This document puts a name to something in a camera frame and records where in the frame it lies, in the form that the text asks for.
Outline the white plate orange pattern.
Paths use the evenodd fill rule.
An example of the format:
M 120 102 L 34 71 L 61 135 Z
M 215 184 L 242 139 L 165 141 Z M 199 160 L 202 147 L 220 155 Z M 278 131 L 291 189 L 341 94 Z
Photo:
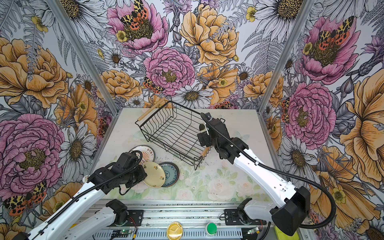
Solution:
M 147 145 L 136 146 L 130 151 L 139 151 L 142 153 L 142 159 L 140 165 L 144 165 L 146 162 L 154 162 L 156 158 L 155 151 L 153 148 Z

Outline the dark grey small plate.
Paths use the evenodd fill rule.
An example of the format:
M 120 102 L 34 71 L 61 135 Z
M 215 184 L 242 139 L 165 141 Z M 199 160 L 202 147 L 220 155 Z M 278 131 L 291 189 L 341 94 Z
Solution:
M 163 184 L 163 188 L 168 188 L 173 186 L 179 179 L 180 170 L 178 166 L 171 162 L 163 162 L 160 163 L 164 173 L 165 173 L 165 183 Z

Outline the black wire dish rack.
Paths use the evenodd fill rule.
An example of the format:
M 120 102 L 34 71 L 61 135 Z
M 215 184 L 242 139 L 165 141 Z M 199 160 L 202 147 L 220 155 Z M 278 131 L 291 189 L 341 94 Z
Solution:
M 147 142 L 154 143 L 196 170 L 210 148 L 198 139 L 200 113 L 166 98 L 160 99 L 135 122 Z

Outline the beige small plate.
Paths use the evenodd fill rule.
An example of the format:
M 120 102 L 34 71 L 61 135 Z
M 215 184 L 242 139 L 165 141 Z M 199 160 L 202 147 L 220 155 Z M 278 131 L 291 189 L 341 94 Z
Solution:
M 143 167 L 147 174 L 144 183 L 150 188 L 161 188 L 166 180 L 162 167 L 155 162 L 146 162 Z

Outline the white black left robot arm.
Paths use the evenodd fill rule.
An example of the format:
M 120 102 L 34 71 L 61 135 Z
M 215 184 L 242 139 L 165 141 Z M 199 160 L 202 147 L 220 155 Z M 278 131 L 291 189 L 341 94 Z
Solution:
M 119 200 L 109 201 L 104 208 L 76 225 L 76 221 L 111 190 L 125 185 L 130 190 L 147 174 L 140 164 L 141 151 L 122 153 L 118 160 L 99 168 L 88 177 L 82 188 L 51 217 L 29 233 L 18 233 L 15 240 L 80 240 L 110 225 L 122 226 L 131 220 L 127 207 Z

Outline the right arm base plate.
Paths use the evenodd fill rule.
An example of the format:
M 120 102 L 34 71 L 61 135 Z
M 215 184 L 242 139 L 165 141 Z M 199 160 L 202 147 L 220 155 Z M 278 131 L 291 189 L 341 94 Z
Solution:
M 226 226 L 267 225 L 267 221 L 264 220 L 241 220 L 237 209 L 224 209 L 224 221 Z

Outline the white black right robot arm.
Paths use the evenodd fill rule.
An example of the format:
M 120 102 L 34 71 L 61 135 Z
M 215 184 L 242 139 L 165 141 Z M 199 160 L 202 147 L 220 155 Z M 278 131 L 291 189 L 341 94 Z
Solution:
M 253 200 L 241 204 L 243 215 L 249 219 L 273 222 L 279 230 L 293 236 L 310 211 L 310 192 L 284 180 L 253 153 L 239 138 L 229 136 L 226 125 L 219 119 L 200 124 L 198 139 L 203 147 L 213 147 L 220 159 L 229 161 L 253 179 L 272 199 L 274 207 L 257 213 Z

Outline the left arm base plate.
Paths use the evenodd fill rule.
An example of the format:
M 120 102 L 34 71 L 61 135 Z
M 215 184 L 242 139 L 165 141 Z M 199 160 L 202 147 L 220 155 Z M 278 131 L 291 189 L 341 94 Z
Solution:
M 144 210 L 127 210 L 123 214 L 122 227 L 140 227 L 144 219 Z

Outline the cream small plate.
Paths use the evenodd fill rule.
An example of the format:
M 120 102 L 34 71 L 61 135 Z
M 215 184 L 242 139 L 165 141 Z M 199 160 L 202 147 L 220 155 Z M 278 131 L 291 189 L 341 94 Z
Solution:
M 199 131 L 201 133 L 206 132 L 207 131 L 206 124 L 200 124 L 199 125 Z

